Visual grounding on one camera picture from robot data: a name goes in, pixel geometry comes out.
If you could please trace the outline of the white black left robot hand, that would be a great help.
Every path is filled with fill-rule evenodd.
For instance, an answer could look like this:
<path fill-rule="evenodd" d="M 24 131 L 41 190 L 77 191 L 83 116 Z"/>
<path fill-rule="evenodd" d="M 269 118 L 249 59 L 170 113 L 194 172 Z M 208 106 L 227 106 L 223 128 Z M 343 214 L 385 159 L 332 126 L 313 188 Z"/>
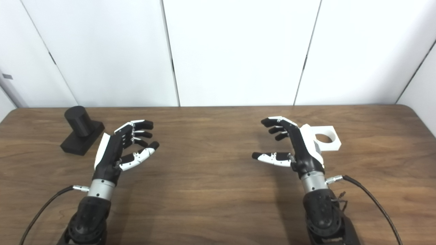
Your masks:
<path fill-rule="evenodd" d="M 154 123 L 148 120 L 128 121 L 109 135 L 104 133 L 97 150 L 92 180 L 100 179 L 115 185 L 123 171 L 143 163 L 159 147 L 154 141 L 147 143 L 143 138 L 152 138 L 148 132 Z"/>

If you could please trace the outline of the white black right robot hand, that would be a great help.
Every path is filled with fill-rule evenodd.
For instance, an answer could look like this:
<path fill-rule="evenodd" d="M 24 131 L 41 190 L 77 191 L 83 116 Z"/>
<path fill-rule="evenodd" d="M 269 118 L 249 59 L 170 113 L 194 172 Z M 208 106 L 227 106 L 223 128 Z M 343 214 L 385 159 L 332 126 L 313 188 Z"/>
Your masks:
<path fill-rule="evenodd" d="M 316 137 L 309 125 L 299 127 L 295 122 L 283 116 L 271 116 L 261 120 L 270 134 L 276 134 L 275 140 L 289 138 L 293 152 L 253 152 L 252 158 L 276 166 L 291 167 L 301 178 L 311 172 L 325 174 L 324 160 Z"/>

